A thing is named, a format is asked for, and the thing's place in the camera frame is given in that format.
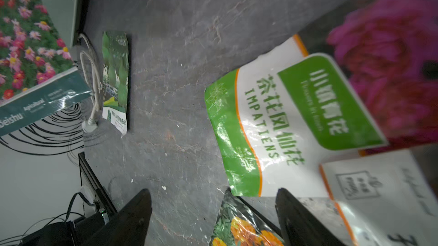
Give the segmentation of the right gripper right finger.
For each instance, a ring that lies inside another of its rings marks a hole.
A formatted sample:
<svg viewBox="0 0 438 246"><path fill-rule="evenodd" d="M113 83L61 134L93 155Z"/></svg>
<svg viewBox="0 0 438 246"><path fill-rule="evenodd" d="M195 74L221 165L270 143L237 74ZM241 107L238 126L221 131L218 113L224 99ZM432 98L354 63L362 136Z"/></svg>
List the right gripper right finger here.
<svg viewBox="0 0 438 246"><path fill-rule="evenodd" d="M286 246L342 246L297 198L281 188L276 196L276 211Z"/></svg>

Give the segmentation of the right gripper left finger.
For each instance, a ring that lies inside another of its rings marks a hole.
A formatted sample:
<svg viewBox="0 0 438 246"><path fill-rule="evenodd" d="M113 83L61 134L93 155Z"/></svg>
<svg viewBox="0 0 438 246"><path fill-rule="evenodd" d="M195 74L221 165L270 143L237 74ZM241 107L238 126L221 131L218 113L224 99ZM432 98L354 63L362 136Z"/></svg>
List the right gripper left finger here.
<svg viewBox="0 0 438 246"><path fill-rule="evenodd" d="M142 189L84 246L144 246L152 215L149 190Z"/></svg>

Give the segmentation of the large marigold seed packet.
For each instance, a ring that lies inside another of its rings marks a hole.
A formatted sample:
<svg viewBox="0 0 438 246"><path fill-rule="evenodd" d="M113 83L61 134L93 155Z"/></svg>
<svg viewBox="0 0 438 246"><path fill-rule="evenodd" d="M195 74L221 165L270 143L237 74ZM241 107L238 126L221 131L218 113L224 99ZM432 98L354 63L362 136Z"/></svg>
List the large marigold seed packet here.
<svg viewBox="0 0 438 246"><path fill-rule="evenodd" d="M210 246L283 246L279 228L230 189L213 227Z"/></svg>

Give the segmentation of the small marigold seed packet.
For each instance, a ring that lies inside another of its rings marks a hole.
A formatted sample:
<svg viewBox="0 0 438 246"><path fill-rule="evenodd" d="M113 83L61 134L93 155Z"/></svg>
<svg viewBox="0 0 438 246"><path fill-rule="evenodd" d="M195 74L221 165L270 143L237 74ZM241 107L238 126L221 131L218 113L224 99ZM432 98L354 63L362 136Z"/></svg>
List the small marigold seed packet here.
<svg viewBox="0 0 438 246"><path fill-rule="evenodd" d="M304 149L302 204L348 246L438 243L438 147Z"/></svg>

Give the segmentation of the green vegetable seed packet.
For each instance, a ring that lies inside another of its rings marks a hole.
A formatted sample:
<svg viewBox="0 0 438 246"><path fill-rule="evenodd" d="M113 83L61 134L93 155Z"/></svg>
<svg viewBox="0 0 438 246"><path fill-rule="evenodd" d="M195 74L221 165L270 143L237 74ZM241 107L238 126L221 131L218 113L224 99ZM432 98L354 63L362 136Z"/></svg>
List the green vegetable seed packet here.
<svg viewBox="0 0 438 246"><path fill-rule="evenodd" d="M125 136L128 130L129 43L122 31L102 36L104 102L102 117Z"/></svg>

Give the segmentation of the mixed flowers seed packet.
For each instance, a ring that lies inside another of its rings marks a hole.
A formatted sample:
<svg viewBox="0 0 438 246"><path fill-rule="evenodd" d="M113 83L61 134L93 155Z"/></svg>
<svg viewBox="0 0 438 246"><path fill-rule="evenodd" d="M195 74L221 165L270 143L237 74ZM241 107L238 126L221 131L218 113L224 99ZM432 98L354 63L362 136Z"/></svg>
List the mixed flowers seed packet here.
<svg viewBox="0 0 438 246"><path fill-rule="evenodd" d="M42 0L1 0L1 135L91 93Z"/></svg>

